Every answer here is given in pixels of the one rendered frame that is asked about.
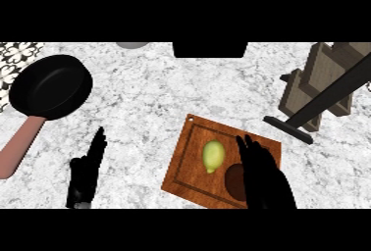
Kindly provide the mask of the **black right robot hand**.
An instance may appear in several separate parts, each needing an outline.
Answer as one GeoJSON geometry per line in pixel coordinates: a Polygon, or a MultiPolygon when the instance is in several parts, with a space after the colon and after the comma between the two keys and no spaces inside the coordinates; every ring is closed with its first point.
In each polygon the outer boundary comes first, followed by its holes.
{"type": "Polygon", "coordinates": [[[244,185],[250,210],[294,210],[297,208],[287,177],[269,151],[251,137],[237,136],[244,165],[244,185]]]}

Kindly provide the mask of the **black appliance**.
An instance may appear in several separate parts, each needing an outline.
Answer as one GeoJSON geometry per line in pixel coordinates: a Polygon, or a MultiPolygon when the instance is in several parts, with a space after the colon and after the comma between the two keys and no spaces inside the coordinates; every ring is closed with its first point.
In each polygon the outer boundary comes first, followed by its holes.
{"type": "Polygon", "coordinates": [[[174,42],[174,56],[177,58],[242,58],[247,42],[174,42]]]}

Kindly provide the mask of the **wooden tiered basket, black frame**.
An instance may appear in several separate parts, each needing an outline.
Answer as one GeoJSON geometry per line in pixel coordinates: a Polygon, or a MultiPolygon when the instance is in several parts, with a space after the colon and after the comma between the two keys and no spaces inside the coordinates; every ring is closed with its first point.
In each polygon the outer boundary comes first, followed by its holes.
{"type": "Polygon", "coordinates": [[[279,79],[287,83],[278,110],[287,121],[265,116],[263,121],[308,144],[309,132],[319,130],[322,111],[337,117],[350,114],[352,93],[371,82],[371,42],[318,42],[310,49],[305,70],[279,79]]]}

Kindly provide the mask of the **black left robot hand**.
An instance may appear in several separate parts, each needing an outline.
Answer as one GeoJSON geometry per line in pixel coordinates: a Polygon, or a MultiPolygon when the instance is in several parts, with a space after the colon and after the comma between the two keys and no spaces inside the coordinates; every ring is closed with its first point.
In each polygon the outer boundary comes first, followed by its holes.
{"type": "Polygon", "coordinates": [[[99,168],[108,146],[105,129],[101,127],[90,144],[87,154],[70,161],[71,180],[65,207],[74,209],[74,204],[92,203],[98,188],[99,168]]]}

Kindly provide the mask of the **brown wooden cutting board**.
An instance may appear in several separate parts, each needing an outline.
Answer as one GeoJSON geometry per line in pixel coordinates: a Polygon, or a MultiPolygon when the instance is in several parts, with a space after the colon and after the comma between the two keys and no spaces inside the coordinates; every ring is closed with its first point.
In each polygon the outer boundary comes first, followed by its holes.
{"type": "Polygon", "coordinates": [[[225,187],[225,174],[241,164],[237,136],[248,135],[268,149],[275,163],[281,163],[281,143],[228,125],[188,114],[177,147],[163,182],[163,190],[206,208],[245,208],[247,202],[232,198],[225,187]],[[225,147],[222,166],[210,174],[203,165],[204,144],[217,140],[225,147]]]}

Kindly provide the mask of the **grey round object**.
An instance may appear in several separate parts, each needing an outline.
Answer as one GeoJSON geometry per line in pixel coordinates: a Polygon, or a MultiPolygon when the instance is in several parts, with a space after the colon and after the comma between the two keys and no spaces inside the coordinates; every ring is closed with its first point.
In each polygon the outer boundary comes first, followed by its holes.
{"type": "Polygon", "coordinates": [[[117,42],[118,47],[124,49],[138,49],[143,47],[149,42],[117,42]]]}

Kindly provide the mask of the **brown chocolate cupcake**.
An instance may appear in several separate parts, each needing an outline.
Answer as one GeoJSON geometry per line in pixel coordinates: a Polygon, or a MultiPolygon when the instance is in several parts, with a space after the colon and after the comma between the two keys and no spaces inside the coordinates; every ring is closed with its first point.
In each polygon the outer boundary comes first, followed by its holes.
{"type": "Polygon", "coordinates": [[[225,174],[225,187],[232,198],[245,202],[244,166],[241,164],[234,164],[228,168],[225,174]]]}

